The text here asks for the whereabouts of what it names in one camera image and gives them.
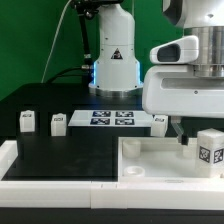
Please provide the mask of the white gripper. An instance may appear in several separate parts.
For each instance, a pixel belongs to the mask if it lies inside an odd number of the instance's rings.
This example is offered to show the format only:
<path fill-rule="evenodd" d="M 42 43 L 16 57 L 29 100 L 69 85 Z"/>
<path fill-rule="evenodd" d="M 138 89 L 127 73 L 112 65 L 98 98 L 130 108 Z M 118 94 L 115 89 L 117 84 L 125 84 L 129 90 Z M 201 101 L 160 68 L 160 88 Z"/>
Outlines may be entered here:
<path fill-rule="evenodd" d="M 188 65 L 153 66 L 144 79 L 142 107 L 148 114 L 172 116 L 178 142 L 187 145 L 181 117 L 224 118 L 224 80 L 198 78 Z"/>

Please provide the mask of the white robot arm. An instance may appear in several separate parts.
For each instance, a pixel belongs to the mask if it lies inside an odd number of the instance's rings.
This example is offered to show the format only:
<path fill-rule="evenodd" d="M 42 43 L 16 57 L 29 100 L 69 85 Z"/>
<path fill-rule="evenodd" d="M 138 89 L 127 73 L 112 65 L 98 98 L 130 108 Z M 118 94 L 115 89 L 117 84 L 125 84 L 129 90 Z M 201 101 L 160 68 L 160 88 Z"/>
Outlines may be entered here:
<path fill-rule="evenodd" d="M 150 51 L 144 79 L 134 55 L 134 20 L 120 5 L 100 7 L 100 56 L 91 91 L 103 96 L 141 89 L 142 107 L 171 117 L 224 118 L 224 0 L 162 0 L 162 13 L 183 36 Z"/>

